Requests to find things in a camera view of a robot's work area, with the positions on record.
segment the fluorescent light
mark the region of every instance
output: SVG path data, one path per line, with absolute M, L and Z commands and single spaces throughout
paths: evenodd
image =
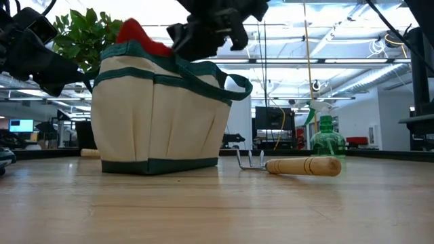
M 42 101 L 42 98 L 8 98 L 10 101 Z
M 17 92 L 21 92 L 33 96 L 48 96 L 48 94 L 46 94 L 45 92 L 38 91 L 38 90 L 22 89 L 22 90 L 17 90 Z
M 81 98 L 47 98 L 50 101 L 80 101 Z
M 210 61 L 210 62 L 214 62 L 217 64 L 239 64 L 239 63 L 247 64 L 249 62 L 248 59 L 234 59 L 234 58 L 228 58 L 228 59 L 210 58 L 207 60 L 198 60 L 195 62 L 204 62 L 204 61 Z
M 326 59 L 327 64 L 365 64 L 365 63 L 385 63 L 386 58 L 358 58 L 358 59 Z
M 349 98 L 321 98 L 324 100 L 354 100 L 355 97 L 349 97 Z
M 409 58 L 406 58 L 406 59 L 395 59 L 393 62 L 395 62 L 395 63 L 404 63 L 404 64 L 409 64 L 409 63 L 412 62 L 412 60 L 409 59 Z
M 56 104 L 62 105 L 62 106 L 70 106 L 69 104 L 66 104 L 64 102 L 58 102 L 58 101 L 54 101 Z
M 265 63 L 265 60 L 257 60 L 257 63 Z M 311 63 L 318 62 L 318 59 L 311 59 Z M 307 59 L 281 59 L 281 58 L 274 58 L 274 59 L 267 59 L 267 63 L 270 64 L 307 64 Z
M 294 111 L 309 111 L 309 108 L 291 108 Z
M 312 100 L 310 97 L 285 97 L 285 96 L 269 96 L 269 100 Z M 314 98 L 314 100 L 353 100 L 355 97 L 336 97 L 336 98 Z M 252 100 L 264 100 L 263 97 L 252 97 Z
M 84 110 L 84 111 L 90 111 L 90 107 L 89 106 L 75 106 L 75 108 L 79 109 L 79 110 Z

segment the wooden handle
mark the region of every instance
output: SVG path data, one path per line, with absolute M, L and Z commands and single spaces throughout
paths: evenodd
M 272 174 L 294 174 L 303 176 L 337 176 L 340 161 L 335 157 L 307 157 L 298 159 L 273 159 L 266 168 Z
M 82 157 L 92 157 L 92 158 L 100 158 L 100 152 L 94 149 L 81 149 Z

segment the garden tool bag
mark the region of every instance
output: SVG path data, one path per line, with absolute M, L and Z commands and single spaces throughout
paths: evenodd
M 165 174 L 215 166 L 232 100 L 252 84 L 212 62 L 148 54 L 135 40 L 101 55 L 92 129 L 102 171 Z M 224 89 L 230 76 L 244 92 Z

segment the spray nozzle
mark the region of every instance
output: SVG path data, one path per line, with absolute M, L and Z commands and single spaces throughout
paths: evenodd
M 320 102 L 316 100 L 308 101 L 307 105 L 309 105 L 309 115 L 307 116 L 306 121 L 304 122 L 304 125 L 308 125 L 313 117 L 315 116 L 316 112 L 323 112 L 323 113 L 329 113 L 330 111 L 334 110 L 335 106 L 327 103 L 327 102 Z

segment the green plant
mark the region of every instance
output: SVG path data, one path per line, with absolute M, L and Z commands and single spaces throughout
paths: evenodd
M 123 22 L 111 20 L 105 12 L 100 19 L 91 8 L 86 16 L 70 10 L 65 16 L 56 16 L 54 27 L 59 35 L 54 38 L 53 50 L 61 56 L 73 60 L 85 72 L 93 72 L 100 67 L 100 53 L 114 44 Z

